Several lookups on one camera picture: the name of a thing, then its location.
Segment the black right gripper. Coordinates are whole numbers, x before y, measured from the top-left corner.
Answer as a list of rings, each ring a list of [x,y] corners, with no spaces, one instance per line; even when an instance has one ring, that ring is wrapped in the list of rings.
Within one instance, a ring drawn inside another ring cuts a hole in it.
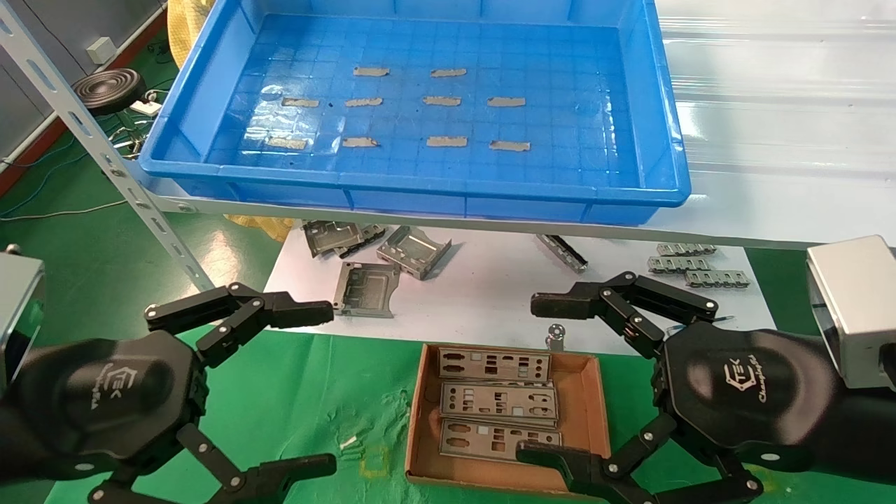
[[[739,460],[776,471],[815,465],[816,431],[842,390],[819,339],[717,328],[715,301],[634,272],[535,293],[529,307],[542,319],[601,319],[640,356],[660,355],[661,402],[671,415],[658,415],[611,456],[517,443],[518,462],[556,470],[571,494],[608,503],[749,503],[764,485]],[[692,326],[662,346],[665,332],[643,312]],[[674,436],[720,478],[659,493],[638,484],[634,472]]]

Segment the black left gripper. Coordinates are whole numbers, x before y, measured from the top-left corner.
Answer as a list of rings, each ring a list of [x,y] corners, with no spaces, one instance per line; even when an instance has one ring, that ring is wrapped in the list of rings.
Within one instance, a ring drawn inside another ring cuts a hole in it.
[[[31,350],[13,379],[13,481],[67,481],[113,472],[90,503],[169,503],[132,485],[183,449],[220,482],[208,503],[282,503],[297,482],[334,475],[333,454],[240,471],[196,426],[217,368],[266,328],[332,322],[330,301],[295,301],[242,283],[145,310],[151,332]],[[195,352],[176,336],[218,325]]]

